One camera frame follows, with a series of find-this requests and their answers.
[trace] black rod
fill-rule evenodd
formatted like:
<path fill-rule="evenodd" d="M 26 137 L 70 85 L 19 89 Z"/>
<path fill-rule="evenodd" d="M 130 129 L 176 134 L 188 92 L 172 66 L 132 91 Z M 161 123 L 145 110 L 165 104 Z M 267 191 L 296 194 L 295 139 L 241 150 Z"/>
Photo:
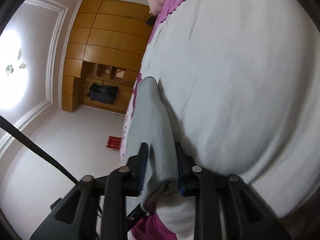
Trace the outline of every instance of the black rod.
<path fill-rule="evenodd" d="M 36 155 L 50 163 L 52 166 L 56 167 L 64 175 L 66 175 L 74 184 L 78 183 L 78 180 L 72 176 L 60 163 L 58 163 L 54 158 L 42 150 L 38 145 L 31 141 L 27 136 L 15 128 L 11 123 L 4 119 L 0 115 L 0 127 L 5 130 L 7 133 L 11 134 L 19 142 L 21 142 L 29 150 L 33 151 Z"/>

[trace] black object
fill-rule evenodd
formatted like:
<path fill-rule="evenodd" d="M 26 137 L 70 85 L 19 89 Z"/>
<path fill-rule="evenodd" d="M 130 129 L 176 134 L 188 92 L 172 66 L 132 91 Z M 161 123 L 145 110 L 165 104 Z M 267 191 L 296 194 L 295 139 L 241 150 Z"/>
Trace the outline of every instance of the black object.
<path fill-rule="evenodd" d="M 230 240 L 291 239 L 264 202 L 241 178 L 236 175 L 220 176 L 196 166 L 192 157 L 184 155 L 180 143 L 176 143 L 176 152 L 180 192 L 184 197 L 196 196 L 195 240 L 222 240 L 222 224 Z M 86 175 L 57 204 L 30 240 L 97 239 L 95 228 L 101 195 L 105 195 L 105 199 L 100 239 L 126 240 L 127 232 L 146 215 L 138 205 L 126 217 L 125 196 L 137 197 L 140 194 L 139 175 L 147 155 L 148 147 L 142 143 L 139 154 L 130 157 L 127 166 L 97 179 Z"/>
<path fill-rule="evenodd" d="M 146 24 L 149 25 L 149 26 L 153 26 L 153 25 L 155 25 L 156 20 L 157 20 L 157 17 L 151 16 L 151 17 L 146 21 Z"/>
<path fill-rule="evenodd" d="M 39 157 L 43 158 L 45 161 L 50 163 L 52 166 L 61 171 L 64 175 L 66 175 L 73 183 L 77 184 L 78 180 L 72 176 L 60 163 L 58 163 L 54 158 L 52 158 L 49 154 L 47 154 L 44 150 L 42 150 L 38 145 L 36 145 L 33 141 L 31 141 L 27 136 L 25 136 L 22 132 L 20 132 L 17 128 L 15 128 L 10 122 L 4 119 L 0 115 L 0 127 L 5 130 L 7 133 L 11 134 L 14 138 L 16 138 L 19 142 L 21 142 L 24 146 L 26 146 L 29 150 L 33 151 Z"/>
<path fill-rule="evenodd" d="M 116 99 L 119 88 L 111 86 L 102 86 L 93 83 L 89 89 L 89 98 L 105 104 L 113 104 Z"/>
<path fill-rule="evenodd" d="M 58 198 L 55 202 L 52 203 L 50 206 L 51 211 L 56 207 L 56 205 L 59 204 L 59 202 L 62 200 L 62 198 Z"/>

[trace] bed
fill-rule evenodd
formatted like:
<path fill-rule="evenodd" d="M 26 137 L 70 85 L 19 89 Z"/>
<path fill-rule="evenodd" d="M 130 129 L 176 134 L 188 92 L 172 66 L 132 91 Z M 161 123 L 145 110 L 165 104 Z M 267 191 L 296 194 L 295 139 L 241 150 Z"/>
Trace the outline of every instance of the bed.
<path fill-rule="evenodd" d="M 239 174 L 294 239 L 318 217 L 319 45 L 297 0 L 165 0 L 136 82 L 154 77 L 185 153 Z M 178 195 L 157 202 L 176 239 L 193 239 L 193 204 Z"/>

